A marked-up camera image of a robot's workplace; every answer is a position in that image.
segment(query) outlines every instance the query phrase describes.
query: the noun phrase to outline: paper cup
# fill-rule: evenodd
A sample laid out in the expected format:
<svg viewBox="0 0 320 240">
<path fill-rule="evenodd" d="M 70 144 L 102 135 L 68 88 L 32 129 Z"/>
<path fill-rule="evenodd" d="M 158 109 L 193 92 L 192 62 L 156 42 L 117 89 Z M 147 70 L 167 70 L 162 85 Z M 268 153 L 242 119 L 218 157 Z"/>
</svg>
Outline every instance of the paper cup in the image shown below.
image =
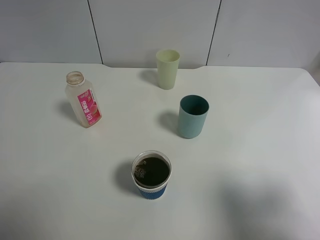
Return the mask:
<svg viewBox="0 0 320 240">
<path fill-rule="evenodd" d="M 163 160 L 164 162 L 167 163 L 168 167 L 169 167 L 169 175 L 166 178 L 166 180 L 164 182 L 162 182 L 159 185 L 156 186 L 146 186 L 141 184 L 136 178 L 135 178 L 135 169 L 136 166 L 140 163 L 140 161 L 142 161 L 143 159 L 146 158 L 158 158 Z M 159 151 L 144 151 L 143 153 L 140 153 L 134 160 L 132 163 L 132 171 L 131 171 L 131 176 L 133 179 L 134 184 L 136 185 L 136 187 L 139 189 L 141 195 L 146 198 L 146 199 L 158 199 L 162 196 L 162 194 L 164 194 L 168 181 L 171 177 L 171 163 L 169 161 L 169 159 L 167 158 L 166 155 L 164 155 L 162 152 Z"/>
</svg>

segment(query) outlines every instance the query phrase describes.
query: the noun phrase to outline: teal cup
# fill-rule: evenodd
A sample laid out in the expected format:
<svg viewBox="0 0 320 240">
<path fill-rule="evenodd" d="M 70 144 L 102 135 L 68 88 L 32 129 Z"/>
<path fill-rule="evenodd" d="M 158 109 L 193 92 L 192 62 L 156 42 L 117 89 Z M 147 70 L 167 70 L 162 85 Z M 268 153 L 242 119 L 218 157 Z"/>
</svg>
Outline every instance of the teal cup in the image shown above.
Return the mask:
<svg viewBox="0 0 320 240">
<path fill-rule="evenodd" d="M 188 95 L 181 99 L 178 133 L 186 139 L 198 136 L 205 124 L 209 103 L 201 96 Z"/>
</svg>

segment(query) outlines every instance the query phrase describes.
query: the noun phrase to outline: clear plastic bottle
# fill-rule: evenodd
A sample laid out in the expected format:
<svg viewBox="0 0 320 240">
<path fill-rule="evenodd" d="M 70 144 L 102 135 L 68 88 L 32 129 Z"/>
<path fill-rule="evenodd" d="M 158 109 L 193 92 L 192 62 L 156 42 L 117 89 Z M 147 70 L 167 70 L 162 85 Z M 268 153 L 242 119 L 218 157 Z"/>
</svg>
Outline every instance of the clear plastic bottle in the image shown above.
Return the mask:
<svg viewBox="0 0 320 240">
<path fill-rule="evenodd" d="M 84 128 L 98 122 L 102 115 L 92 83 L 79 71 L 72 71 L 66 76 L 65 94 L 72 109 Z"/>
</svg>

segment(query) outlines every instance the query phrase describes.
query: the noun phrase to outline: bottle label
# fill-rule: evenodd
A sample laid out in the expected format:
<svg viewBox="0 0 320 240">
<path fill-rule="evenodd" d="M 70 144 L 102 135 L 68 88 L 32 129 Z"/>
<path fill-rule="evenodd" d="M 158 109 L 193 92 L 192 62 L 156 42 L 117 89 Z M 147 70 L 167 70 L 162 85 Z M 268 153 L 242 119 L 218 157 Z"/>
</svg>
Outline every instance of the bottle label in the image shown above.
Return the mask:
<svg viewBox="0 0 320 240">
<path fill-rule="evenodd" d="M 95 101 L 95 96 L 92 92 L 92 89 L 89 88 L 87 91 L 80 94 L 78 96 L 78 99 L 81 104 L 84 115 L 88 120 L 88 123 L 91 125 L 98 121 L 101 117 L 101 114 L 99 112 L 97 102 Z"/>
</svg>

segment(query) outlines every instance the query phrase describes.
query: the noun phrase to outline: dark liquid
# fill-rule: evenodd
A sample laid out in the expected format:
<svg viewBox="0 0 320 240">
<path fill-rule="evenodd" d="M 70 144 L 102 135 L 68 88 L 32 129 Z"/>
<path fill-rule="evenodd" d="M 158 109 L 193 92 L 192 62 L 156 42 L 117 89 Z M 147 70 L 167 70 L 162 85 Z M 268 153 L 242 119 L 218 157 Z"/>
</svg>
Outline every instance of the dark liquid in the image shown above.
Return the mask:
<svg viewBox="0 0 320 240">
<path fill-rule="evenodd" d="M 192 115 L 201 115 L 206 112 L 206 108 L 202 106 L 194 106 L 193 108 L 190 109 L 189 114 Z"/>
<path fill-rule="evenodd" d="M 146 186 L 156 186 L 162 184 L 169 176 L 167 163 L 156 157 L 148 157 L 139 162 L 135 167 L 135 178 Z"/>
</svg>

